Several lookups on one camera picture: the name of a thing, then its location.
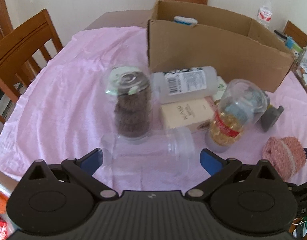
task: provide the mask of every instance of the white plastic bottle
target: white plastic bottle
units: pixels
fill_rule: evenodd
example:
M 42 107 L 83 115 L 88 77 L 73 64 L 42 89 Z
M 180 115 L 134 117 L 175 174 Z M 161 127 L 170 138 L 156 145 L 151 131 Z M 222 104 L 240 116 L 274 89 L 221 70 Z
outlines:
M 161 104 L 203 98 L 217 93 L 217 72 L 198 67 L 153 73 L 153 88 Z
M 258 10 L 257 21 L 268 29 L 272 17 L 271 0 L 266 0 Z

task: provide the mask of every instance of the bottle label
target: bottle label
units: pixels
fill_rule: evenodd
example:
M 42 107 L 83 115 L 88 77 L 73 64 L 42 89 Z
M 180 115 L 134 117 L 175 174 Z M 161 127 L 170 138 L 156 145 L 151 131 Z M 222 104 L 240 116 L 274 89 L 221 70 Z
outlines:
M 5 240 L 6 239 L 6 233 L 5 232 L 1 232 L 0 233 L 0 240 Z
M 258 12 L 258 19 L 269 22 L 271 20 L 272 12 L 261 7 Z
M 205 72 L 201 67 L 164 72 L 169 95 L 207 88 Z
M 239 132 L 234 131 L 230 127 L 226 126 L 226 124 L 221 120 L 218 111 L 215 112 L 215 124 L 223 134 L 229 137 L 236 138 L 239 135 Z

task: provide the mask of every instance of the pink tablecloth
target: pink tablecloth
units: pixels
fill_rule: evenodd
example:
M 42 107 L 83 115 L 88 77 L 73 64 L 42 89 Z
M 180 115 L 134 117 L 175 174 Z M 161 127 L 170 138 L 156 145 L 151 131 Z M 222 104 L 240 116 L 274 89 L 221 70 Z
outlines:
M 145 29 L 102 28 L 74 35 L 20 97 L 6 122 L 0 136 L 0 171 L 20 180 L 36 159 L 55 164 L 102 147 L 101 137 L 110 131 L 110 121 L 101 77 L 114 65 L 133 65 L 148 71 Z M 243 163 L 255 164 L 261 159 L 262 148 L 270 136 L 296 136 L 307 147 L 307 95 L 294 75 L 290 73 L 270 97 L 275 106 L 285 107 L 275 127 L 263 133 L 256 125 L 221 157 L 236 157 Z M 153 118 L 159 128 L 157 105 Z M 204 133 L 193 136 L 199 156 L 206 147 Z M 113 175 L 110 168 L 102 167 L 94 177 L 119 192 L 124 189 L 186 191 L 209 177 L 198 164 L 185 176 L 174 177 L 164 172 L 168 167 L 163 166 L 163 159 L 156 158 L 153 162 L 162 168 L 120 177 Z M 296 184 L 306 181 L 307 163 L 291 179 Z

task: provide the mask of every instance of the jar lid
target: jar lid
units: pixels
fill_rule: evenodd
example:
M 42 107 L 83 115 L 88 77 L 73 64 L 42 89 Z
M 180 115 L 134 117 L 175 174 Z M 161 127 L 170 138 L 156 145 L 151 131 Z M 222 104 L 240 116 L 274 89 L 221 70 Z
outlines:
M 133 95 L 147 88 L 149 84 L 149 79 L 139 68 L 117 67 L 109 75 L 106 93 L 113 96 Z

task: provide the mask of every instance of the small white box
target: small white box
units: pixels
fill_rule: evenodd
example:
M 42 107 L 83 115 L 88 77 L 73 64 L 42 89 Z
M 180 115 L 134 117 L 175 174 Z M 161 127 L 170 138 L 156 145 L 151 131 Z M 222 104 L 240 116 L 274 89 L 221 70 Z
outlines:
M 217 76 L 217 83 L 218 83 L 218 92 L 217 94 L 212 96 L 212 99 L 214 100 L 215 105 L 219 103 L 224 91 L 227 88 L 226 82 L 220 76 Z
M 186 126 L 191 132 L 208 128 L 214 111 L 205 98 L 160 106 L 160 120 L 165 129 Z

